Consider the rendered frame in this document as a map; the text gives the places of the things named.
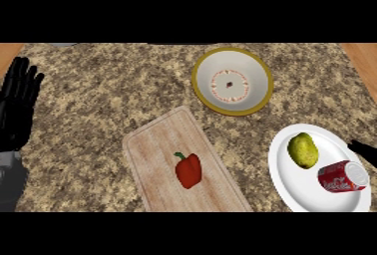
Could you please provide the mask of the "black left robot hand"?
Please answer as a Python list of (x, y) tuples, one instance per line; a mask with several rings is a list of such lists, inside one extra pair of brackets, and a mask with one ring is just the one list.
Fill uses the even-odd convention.
[(28, 142), (43, 79), (30, 59), (16, 57), (0, 89), (0, 152), (19, 150)]

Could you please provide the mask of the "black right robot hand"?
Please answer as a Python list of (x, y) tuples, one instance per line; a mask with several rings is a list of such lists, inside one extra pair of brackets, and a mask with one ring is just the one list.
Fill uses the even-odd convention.
[(356, 152), (364, 159), (371, 163), (377, 164), (377, 148), (371, 145), (359, 142), (358, 140), (352, 139), (348, 143), (349, 149)]

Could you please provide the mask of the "red soda can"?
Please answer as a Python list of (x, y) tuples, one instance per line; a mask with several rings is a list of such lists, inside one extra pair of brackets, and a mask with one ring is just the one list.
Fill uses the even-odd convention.
[(318, 170), (318, 182), (333, 193), (361, 191), (368, 185), (368, 173), (355, 161), (339, 161)]

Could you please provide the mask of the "white plate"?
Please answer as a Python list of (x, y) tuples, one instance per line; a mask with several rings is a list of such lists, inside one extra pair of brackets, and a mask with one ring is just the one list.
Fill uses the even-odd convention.
[[(287, 146), (290, 140), (306, 132), (318, 148), (318, 161), (309, 169), (294, 163)], [(342, 160), (362, 164), (342, 138), (325, 128), (309, 124), (285, 127), (275, 135), (268, 153), (271, 179), (280, 197), (294, 212), (368, 212), (371, 206), (371, 184), (361, 191), (331, 193), (319, 184), (318, 170)]]

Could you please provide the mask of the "white bowl with yellow rim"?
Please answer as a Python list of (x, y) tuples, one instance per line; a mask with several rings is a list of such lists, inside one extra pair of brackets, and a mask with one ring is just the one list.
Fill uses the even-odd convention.
[(213, 49), (198, 58), (191, 84), (203, 104), (234, 117), (256, 113), (274, 91), (266, 64), (254, 54), (238, 48)]

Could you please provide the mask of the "yellow-green pear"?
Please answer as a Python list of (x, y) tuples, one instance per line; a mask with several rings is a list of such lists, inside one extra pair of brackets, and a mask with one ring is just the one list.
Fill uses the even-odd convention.
[(319, 152), (312, 137), (306, 132), (291, 138), (287, 151), (294, 163), (303, 169), (309, 169), (315, 165)]

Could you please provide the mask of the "red bell pepper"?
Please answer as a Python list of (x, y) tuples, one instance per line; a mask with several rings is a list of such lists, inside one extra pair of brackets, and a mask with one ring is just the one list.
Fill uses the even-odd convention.
[(181, 159), (176, 165), (176, 175), (185, 189), (191, 189), (201, 181), (201, 165), (198, 156), (192, 153), (185, 156), (181, 152), (175, 153)]

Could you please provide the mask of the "pale wooden cutting board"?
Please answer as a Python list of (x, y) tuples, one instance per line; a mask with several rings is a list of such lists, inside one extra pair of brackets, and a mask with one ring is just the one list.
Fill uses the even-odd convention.
[(123, 149), (148, 211), (250, 209), (186, 107), (130, 132)]

